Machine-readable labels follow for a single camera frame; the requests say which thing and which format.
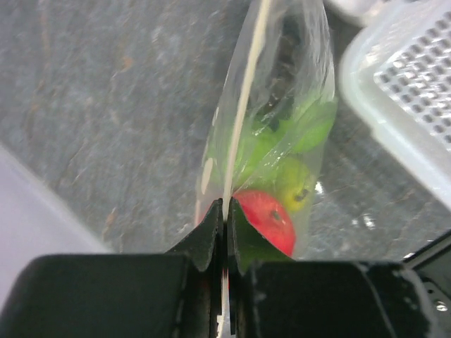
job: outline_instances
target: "apple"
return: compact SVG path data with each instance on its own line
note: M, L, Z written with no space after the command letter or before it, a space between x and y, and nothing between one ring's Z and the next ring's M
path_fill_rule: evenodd
M291 256L296 233L290 216L277 199L260 190L242 190L233 197L240 202L247 221L268 242L285 255Z

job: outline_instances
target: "plastic bag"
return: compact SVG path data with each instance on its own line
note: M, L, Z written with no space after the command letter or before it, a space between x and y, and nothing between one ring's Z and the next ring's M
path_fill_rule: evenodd
M301 254L334 93L323 2L253 0L206 143L195 224L218 198L226 218L234 196L270 242Z

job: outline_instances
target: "granite surface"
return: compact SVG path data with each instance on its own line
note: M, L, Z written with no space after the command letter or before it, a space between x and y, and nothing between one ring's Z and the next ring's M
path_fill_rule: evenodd
M194 184L249 0L5 0L0 142L120 252L193 227ZM330 15L337 60L357 31ZM305 258L401 259L450 212L340 103Z

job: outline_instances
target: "white plastic basket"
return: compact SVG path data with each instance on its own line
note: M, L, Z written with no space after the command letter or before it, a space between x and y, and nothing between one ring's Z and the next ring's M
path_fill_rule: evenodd
M451 1L391 1L348 46L344 99L451 209Z

